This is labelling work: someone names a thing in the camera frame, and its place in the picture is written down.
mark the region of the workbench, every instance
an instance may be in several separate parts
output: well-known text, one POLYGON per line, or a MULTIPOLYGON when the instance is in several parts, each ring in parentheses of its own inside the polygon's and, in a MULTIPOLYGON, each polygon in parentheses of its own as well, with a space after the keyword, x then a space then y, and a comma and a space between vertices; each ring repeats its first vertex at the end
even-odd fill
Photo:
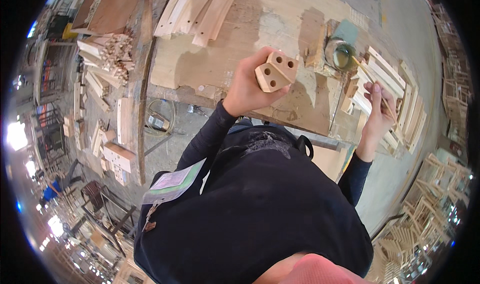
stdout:
MULTIPOLYGON (((167 2, 153 0, 153 29, 167 2)), ((225 97, 238 62, 263 46, 271 46, 290 57, 300 55, 296 82, 285 97, 270 107, 247 115, 357 144, 362 130, 360 111, 347 114, 338 108, 343 82, 304 68, 305 48, 318 38, 321 24, 329 19, 348 19, 357 25, 356 47, 361 49, 359 52, 371 45, 382 51, 384 58, 394 59, 389 57, 385 45, 378 43, 369 33, 368 18, 340 0, 235 0, 217 40, 210 41, 206 48, 193 45, 193 36, 190 35, 173 35, 171 39, 154 37, 152 41, 142 43, 143 6, 144 0, 138 0, 125 30, 134 38, 131 55, 135 69, 129 73, 126 88, 109 93, 106 101, 113 112, 103 117, 109 119, 111 129, 116 130, 117 99, 132 99, 133 123, 128 129, 132 141, 125 148, 136 154, 130 181, 139 185, 145 183, 143 129, 147 95, 215 108, 225 97), (203 90, 210 91, 211 95, 206 97, 203 90)), ((89 127, 89 131, 93 131, 94 125, 89 127)), ((89 165, 102 173, 92 161, 89 165)))

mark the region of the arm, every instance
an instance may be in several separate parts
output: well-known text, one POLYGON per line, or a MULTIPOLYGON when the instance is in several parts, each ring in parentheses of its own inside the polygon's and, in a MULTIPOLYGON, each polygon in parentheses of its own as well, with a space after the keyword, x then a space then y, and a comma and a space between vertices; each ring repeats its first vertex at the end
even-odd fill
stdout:
POLYGON ((385 133, 392 127, 393 118, 397 118, 393 97, 383 89, 380 83, 376 82, 375 85, 366 83, 364 87, 369 92, 364 96, 371 102, 371 114, 362 129, 360 143, 352 160, 338 182, 343 195, 353 206, 357 205, 360 195, 362 195, 365 179, 375 157, 375 149, 385 133), (382 107, 382 96, 395 115, 393 118, 388 109, 382 107))

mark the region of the worker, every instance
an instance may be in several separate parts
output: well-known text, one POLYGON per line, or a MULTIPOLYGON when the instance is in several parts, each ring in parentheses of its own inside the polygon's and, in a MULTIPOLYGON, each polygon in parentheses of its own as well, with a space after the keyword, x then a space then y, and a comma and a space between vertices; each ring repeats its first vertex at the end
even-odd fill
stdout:
POLYGON ((48 187, 43 191, 43 196, 38 200, 38 203, 42 207, 44 207, 46 203, 50 202, 55 197, 61 197, 62 192, 65 190, 65 188, 72 186, 76 182, 85 181, 83 176, 77 176, 75 178, 72 178, 77 164, 83 166, 83 164, 81 164, 78 159, 75 159, 75 161, 70 166, 70 169, 68 170, 65 178, 61 179, 60 177, 56 177, 52 183, 48 179, 45 180, 48 187))
POLYGON ((393 97, 378 82, 364 85, 371 114, 337 185, 306 155, 298 143, 304 139, 285 129, 250 125, 228 134, 237 117, 270 106, 291 88, 265 93, 256 81, 255 68, 273 51, 263 47, 238 63, 226 98, 190 141, 177 170, 205 163, 181 196, 151 214, 149 231, 144 225, 152 205, 142 205, 134 259, 154 281, 319 283, 330 279, 325 270, 364 281, 373 248, 355 206, 375 149, 396 118, 381 105, 382 96, 395 112, 393 97))

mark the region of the concrete floor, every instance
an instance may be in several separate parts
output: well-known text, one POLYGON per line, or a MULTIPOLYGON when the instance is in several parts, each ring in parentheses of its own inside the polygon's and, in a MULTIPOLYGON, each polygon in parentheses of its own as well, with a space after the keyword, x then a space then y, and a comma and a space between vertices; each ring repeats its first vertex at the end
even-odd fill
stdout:
MULTIPOLYGON (((369 34, 384 42, 391 54, 398 55, 410 66, 417 76, 419 95, 423 97, 428 114, 426 121, 428 126, 424 127, 420 143, 413 155, 407 152, 402 160, 396 160, 390 156, 377 154, 370 169, 356 209, 369 233, 373 234, 389 216, 398 212, 399 199, 410 184, 412 173, 415 174, 426 153, 435 149, 436 137, 445 131, 447 119, 440 101, 440 52, 434 23, 425 0, 342 1, 365 14, 369 18, 369 34), (425 142, 425 135, 434 139, 425 142)), ((69 95, 58 102, 63 113, 67 113, 71 107, 73 85, 70 85, 69 95)), ((206 109, 205 112, 210 115, 212 110, 206 109)), ((115 181, 111 172, 107 173, 106 178, 100 179, 97 173, 84 168, 87 180, 105 183, 127 203, 139 207, 142 195, 147 191, 155 173, 163 170, 173 171, 176 168, 183 150, 206 120, 206 117, 188 113, 187 104, 177 103, 175 131, 183 134, 176 134, 146 157, 144 186, 123 187, 115 181)), ((70 159, 79 157, 80 160, 85 160, 85 152, 76 151, 73 139, 69 140, 70 159)), ((149 149, 158 141, 158 138, 146 135, 145 149, 149 149)), ((138 212, 134 217, 135 220, 138 218, 138 212)))

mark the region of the wooden strip with holes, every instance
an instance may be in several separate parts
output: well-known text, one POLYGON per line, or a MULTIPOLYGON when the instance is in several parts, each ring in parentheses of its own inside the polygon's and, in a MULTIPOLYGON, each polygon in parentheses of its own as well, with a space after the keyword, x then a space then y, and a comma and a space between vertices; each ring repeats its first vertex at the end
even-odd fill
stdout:
POLYGON ((164 35, 164 28, 166 27, 170 15, 175 8, 175 5, 177 4, 178 0, 169 0, 168 3, 165 6, 165 9, 163 10, 162 16, 160 17, 160 20, 156 26, 155 33, 153 34, 155 37, 160 37, 164 35))
POLYGON ((173 32, 173 28, 177 24, 178 19, 182 15, 182 12, 190 0, 178 0, 177 4, 172 10, 172 13, 168 19, 168 22, 163 27, 162 35, 170 35, 173 32))
POLYGON ((217 20, 215 29, 213 30, 212 34, 210 35, 210 40, 215 41, 217 39, 217 37, 219 36, 220 29, 222 28, 222 24, 225 21, 225 17, 227 16, 228 12, 230 11, 230 8, 233 4, 233 1, 234 0, 228 0, 225 3, 225 7, 221 12, 220 17, 217 20))
POLYGON ((371 46, 369 46, 366 51, 375 58, 377 65, 379 65, 389 76, 392 77, 392 79, 397 82, 402 89, 405 89, 405 81, 399 76, 397 72, 390 66, 387 61, 384 60, 384 58, 381 57, 380 54, 378 54, 375 49, 373 49, 371 46))
POLYGON ((222 10, 225 8, 225 3, 228 0, 212 0, 208 10, 201 21, 200 27, 193 38, 192 44, 200 47, 206 47, 210 35, 215 30, 217 20, 219 19, 222 10))
POLYGON ((190 0, 178 19, 173 32, 188 34, 198 14, 207 2, 208 0, 190 0))

